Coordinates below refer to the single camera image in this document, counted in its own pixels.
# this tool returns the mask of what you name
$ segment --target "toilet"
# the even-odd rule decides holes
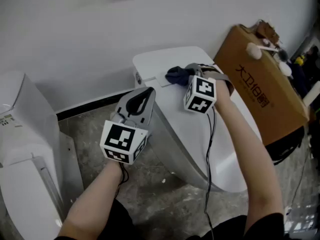
[[[21,71],[0,75],[0,188],[25,240],[54,239],[84,191],[73,139]]]
[[[177,66],[185,68],[191,63],[211,65],[223,73],[210,56],[197,46],[149,51],[133,58],[135,88],[151,87],[156,92],[148,142],[168,171],[184,182],[206,190],[210,124],[216,117],[209,156],[211,191],[243,192],[247,185],[230,133],[220,114],[216,112],[214,115],[213,110],[207,115],[186,111],[183,99],[187,87],[171,84],[165,77],[169,69]],[[237,90],[230,98],[261,140],[257,124]]]

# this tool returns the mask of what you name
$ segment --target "person's right hand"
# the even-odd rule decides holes
[[[210,71],[203,73],[206,79],[213,78]],[[230,92],[224,80],[216,80],[216,102],[215,108],[219,111],[223,110],[231,102]]]

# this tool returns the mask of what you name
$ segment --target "cardboard box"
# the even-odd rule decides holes
[[[278,63],[267,52],[256,60],[248,55],[248,43],[261,41],[242,26],[234,26],[214,62],[229,76],[250,110],[264,145],[271,144],[309,121],[309,112]]]

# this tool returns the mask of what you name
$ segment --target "gray floor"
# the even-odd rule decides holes
[[[115,106],[105,106],[59,122],[60,130],[74,139],[85,188],[108,162],[99,141],[104,121],[110,118]],[[301,148],[276,166],[284,206],[291,207],[293,203],[293,209],[286,218],[286,228],[291,231],[303,231],[315,219],[319,179],[308,143],[306,137]],[[185,184],[168,172],[149,144],[134,165],[129,166],[128,172],[130,180],[121,187],[117,199],[127,208],[145,239],[183,240],[191,235],[201,236],[209,230],[203,213],[204,191]],[[212,192],[210,195],[208,213],[214,225],[246,214],[247,209],[247,192]],[[3,238],[21,239],[5,210],[0,210],[0,216]]]

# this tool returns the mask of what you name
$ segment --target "toilet tank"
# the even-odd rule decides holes
[[[21,71],[0,75],[0,163],[43,157],[57,189],[61,185],[57,115]]]

